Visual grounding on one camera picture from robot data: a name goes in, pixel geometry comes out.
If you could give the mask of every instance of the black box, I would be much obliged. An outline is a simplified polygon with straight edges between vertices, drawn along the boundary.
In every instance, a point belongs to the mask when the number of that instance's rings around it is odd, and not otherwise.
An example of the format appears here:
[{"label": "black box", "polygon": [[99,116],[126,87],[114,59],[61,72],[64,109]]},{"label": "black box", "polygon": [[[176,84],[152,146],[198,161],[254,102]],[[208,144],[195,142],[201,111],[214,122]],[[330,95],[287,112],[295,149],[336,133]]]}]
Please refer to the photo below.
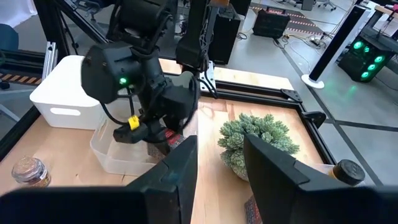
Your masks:
[{"label": "black box", "polygon": [[280,38],[283,36],[290,16],[286,10],[267,7],[261,9],[253,27],[253,34],[262,37]]},{"label": "black box", "polygon": [[220,9],[213,29],[213,41],[209,46],[209,59],[226,65],[232,53],[241,20],[232,4]]}]

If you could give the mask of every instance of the wooden table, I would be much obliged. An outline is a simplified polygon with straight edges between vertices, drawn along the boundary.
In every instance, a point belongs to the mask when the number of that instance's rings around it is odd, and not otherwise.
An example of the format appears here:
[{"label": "wooden table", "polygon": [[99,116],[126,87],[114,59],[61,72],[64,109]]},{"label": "wooden table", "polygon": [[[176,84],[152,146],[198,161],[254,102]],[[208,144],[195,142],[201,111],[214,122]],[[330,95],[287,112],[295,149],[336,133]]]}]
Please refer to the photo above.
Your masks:
[{"label": "wooden table", "polygon": [[[374,7],[374,14],[372,15],[372,17],[370,18],[370,20],[368,20],[368,22],[366,23],[366,26],[368,27],[374,27],[374,25],[376,25],[376,23],[378,22],[378,20],[384,15],[391,15],[392,14],[392,10],[385,8],[384,6],[380,6],[377,5]],[[394,19],[398,18],[398,13],[394,13],[394,15],[392,15]],[[396,30],[394,32],[394,34],[391,36],[392,39],[394,40],[398,40],[398,30]]]},{"label": "wooden table", "polygon": [[[179,73],[180,67],[161,60],[165,72]],[[216,68],[215,78],[230,82],[292,89],[288,79],[226,68]],[[201,98],[198,111],[198,179],[192,223],[245,223],[244,202],[252,195],[249,184],[239,179],[220,159],[219,130],[225,121],[240,113],[265,116],[270,113],[283,121],[292,140],[300,146],[297,159],[322,163],[310,136],[293,109],[256,105],[229,100]],[[15,189],[11,169],[23,156],[42,159],[52,175],[52,186],[126,185],[136,177],[106,173],[90,149],[93,131],[51,128],[40,117],[0,163],[0,195]]]}]

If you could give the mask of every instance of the white plastic bin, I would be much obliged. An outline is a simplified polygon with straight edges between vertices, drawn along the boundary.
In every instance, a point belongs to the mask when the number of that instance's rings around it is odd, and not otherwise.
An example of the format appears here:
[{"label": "white plastic bin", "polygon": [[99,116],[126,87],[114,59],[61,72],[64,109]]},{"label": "white plastic bin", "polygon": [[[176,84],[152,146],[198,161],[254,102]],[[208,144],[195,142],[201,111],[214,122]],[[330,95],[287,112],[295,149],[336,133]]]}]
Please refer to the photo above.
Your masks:
[{"label": "white plastic bin", "polygon": [[63,58],[30,94],[30,100],[52,127],[95,130],[103,119],[100,103],[81,87],[83,58],[77,55]]},{"label": "white plastic bin", "polygon": [[[135,114],[140,107],[134,99]],[[107,109],[120,121],[127,121],[131,114],[129,102],[124,99],[112,102]],[[113,131],[118,127],[120,125],[104,117],[91,139],[90,146],[103,169],[111,174],[140,176],[154,167],[158,160],[148,155],[146,142],[125,144],[114,140]]]}]

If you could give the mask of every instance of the black and orange striped tape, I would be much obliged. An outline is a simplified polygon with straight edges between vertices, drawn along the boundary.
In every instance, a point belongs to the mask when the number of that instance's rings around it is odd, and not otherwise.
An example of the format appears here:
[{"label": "black and orange striped tape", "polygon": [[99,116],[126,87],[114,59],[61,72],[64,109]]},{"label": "black and orange striped tape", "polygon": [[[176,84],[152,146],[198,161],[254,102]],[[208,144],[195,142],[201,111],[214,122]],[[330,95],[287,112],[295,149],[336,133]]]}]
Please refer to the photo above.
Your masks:
[{"label": "black and orange striped tape", "polygon": [[3,81],[11,82],[11,83],[20,83],[20,84],[28,84],[28,85],[38,85],[42,83],[41,78],[36,77],[28,77],[23,75],[11,75],[11,74],[2,74],[0,73],[0,78]]}]

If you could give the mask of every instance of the yellow clip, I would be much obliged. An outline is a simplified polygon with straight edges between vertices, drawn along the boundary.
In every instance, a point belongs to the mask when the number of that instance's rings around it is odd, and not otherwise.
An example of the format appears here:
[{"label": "yellow clip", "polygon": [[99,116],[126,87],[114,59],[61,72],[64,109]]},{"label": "yellow clip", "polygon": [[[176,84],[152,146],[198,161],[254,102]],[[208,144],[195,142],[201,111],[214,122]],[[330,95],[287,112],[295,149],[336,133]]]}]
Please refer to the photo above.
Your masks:
[{"label": "yellow clip", "polygon": [[136,115],[131,116],[129,118],[129,124],[130,124],[130,129],[131,131],[139,127],[139,120]]}]

